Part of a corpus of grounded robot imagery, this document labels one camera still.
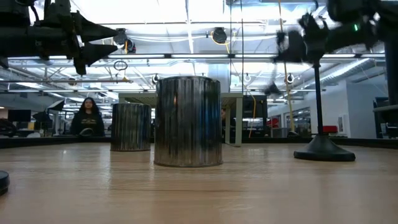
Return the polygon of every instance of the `woman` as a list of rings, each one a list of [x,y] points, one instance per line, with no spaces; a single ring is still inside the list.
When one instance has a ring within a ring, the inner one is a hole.
[[[82,130],[90,128],[93,130],[92,136],[105,136],[104,122],[100,110],[91,97],[85,98],[81,104],[79,112],[72,120],[70,131],[72,134],[80,134]]]

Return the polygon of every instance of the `exposed ductwork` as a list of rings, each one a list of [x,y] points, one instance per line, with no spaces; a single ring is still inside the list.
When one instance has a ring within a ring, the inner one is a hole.
[[[376,54],[383,53],[384,50],[378,50],[374,52]],[[330,85],[338,83],[340,80],[344,80],[352,75],[358,74],[359,72],[366,71],[377,66],[377,62],[371,58],[359,58],[355,62],[349,64],[342,63],[331,69],[321,73],[320,82],[321,85]],[[311,88],[314,86],[315,81],[306,82],[297,88]]]

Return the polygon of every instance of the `computer monitor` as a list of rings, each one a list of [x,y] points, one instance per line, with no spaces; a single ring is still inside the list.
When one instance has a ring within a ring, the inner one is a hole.
[[[8,120],[11,122],[30,122],[31,110],[8,110]]]

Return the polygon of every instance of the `black tripod base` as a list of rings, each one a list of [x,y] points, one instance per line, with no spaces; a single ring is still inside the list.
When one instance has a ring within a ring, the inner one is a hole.
[[[0,170],[0,196],[7,192],[9,185],[10,178],[8,176],[8,173]]]
[[[304,149],[294,151],[294,157],[311,161],[355,161],[354,153],[338,147],[328,136],[324,135],[316,135]]]

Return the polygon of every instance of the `ribbed metal cylinder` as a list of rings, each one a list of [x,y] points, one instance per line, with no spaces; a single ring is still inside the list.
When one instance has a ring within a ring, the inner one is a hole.
[[[223,163],[220,82],[170,77],[156,85],[154,163],[205,167]]]
[[[141,103],[113,105],[111,151],[150,150],[150,111]]]

